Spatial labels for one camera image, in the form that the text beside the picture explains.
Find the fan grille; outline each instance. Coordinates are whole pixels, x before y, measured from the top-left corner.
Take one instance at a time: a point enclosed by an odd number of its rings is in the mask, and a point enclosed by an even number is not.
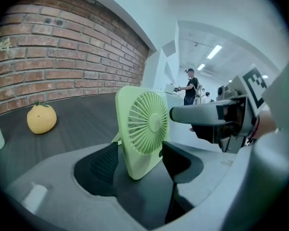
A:
[[[168,110],[163,99],[145,92],[133,103],[128,121],[129,137],[134,150],[150,154],[161,146],[168,127]]]

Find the fluorescent light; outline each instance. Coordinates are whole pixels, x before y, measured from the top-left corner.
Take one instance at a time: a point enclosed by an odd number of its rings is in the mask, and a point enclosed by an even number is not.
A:
[[[217,54],[217,52],[220,51],[222,47],[220,45],[216,45],[215,48],[211,51],[210,55],[208,55],[207,58],[212,59],[213,56],[215,56]]]
[[[200,65],[199,68],[198,68],[197,70],[201,70],[201,69],[203,69],[204,66],[205,66],[205,64]]]

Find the dark gray floor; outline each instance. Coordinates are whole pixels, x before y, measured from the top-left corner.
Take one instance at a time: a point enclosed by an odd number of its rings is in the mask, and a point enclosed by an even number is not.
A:
[[[0,150],[0,186],[5,188],[53,155],[109,143],[118,132],[115,94],[77,97],[49,103],[57,123],[48,133],[33,134],[24,108],[0,116],[6,144]]]

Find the black t-shirt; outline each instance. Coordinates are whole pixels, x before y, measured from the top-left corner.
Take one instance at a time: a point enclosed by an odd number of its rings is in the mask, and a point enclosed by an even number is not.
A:
[[[196,91],[195,89],[197,89],[198,86],[198,79],[196,77],[193,77],[192,79],[189,80],[189,82],[187,83],[187,87],[193,84],[195,88],[192,88],[190,90],[185,90],[185,97],[194,97],[196,95]]]

